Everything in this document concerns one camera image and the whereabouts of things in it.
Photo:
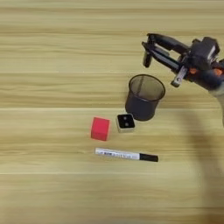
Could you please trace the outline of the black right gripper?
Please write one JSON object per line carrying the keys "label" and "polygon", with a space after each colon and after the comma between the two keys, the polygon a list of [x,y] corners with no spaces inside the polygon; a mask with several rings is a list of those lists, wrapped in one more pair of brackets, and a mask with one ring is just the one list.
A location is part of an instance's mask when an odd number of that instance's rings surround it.
{"label": "black right gripper", "polygon": [[[189,52],[189,47],[175,38],[148,33],[147,42],[143,42],[145,50],[143,65],[149,67],[155,59],[170,68],[175,74],[171,84],[178,88],[183,81],[190,81],[206,90],[215,90],[224,81],[224,62],[218,61],[218,54]],[[180,54],[177,59],[170,57],[169,51]]]}

